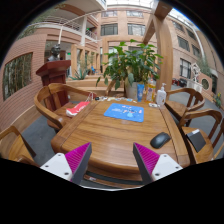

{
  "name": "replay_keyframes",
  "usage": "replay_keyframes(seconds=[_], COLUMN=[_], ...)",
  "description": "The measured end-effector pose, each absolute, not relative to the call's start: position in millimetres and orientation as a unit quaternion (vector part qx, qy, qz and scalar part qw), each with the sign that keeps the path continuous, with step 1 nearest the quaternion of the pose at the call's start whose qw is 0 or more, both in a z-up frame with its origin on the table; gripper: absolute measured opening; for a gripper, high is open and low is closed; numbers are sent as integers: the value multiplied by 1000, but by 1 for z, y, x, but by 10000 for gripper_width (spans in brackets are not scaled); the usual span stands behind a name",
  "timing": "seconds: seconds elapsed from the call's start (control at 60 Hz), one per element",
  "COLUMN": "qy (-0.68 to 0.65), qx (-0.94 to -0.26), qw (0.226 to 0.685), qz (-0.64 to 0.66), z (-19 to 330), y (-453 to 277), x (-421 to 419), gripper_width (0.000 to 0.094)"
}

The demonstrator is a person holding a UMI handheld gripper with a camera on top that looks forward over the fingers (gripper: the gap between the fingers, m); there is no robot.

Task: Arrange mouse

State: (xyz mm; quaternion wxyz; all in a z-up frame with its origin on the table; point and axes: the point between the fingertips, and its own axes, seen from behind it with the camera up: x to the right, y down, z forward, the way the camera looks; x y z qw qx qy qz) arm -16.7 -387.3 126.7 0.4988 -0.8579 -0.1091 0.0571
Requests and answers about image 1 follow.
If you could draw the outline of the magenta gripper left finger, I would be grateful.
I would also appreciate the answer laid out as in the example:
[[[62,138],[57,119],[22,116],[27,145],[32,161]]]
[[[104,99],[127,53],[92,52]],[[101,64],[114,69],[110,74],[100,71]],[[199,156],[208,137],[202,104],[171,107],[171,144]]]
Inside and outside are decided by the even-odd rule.
[[[91,153],[92,144],[86,143],[66,154],[55,154],[41,166],[41,169],[79,185],[86,172]]]

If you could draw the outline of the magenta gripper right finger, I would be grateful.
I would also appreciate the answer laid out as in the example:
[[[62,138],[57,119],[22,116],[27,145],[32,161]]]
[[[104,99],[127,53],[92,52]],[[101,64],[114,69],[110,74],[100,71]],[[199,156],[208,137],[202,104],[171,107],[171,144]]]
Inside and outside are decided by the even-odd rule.
[[[133,154],[144,185],[182,169],[168,154],[159,155],[138,143],[133,144]]]

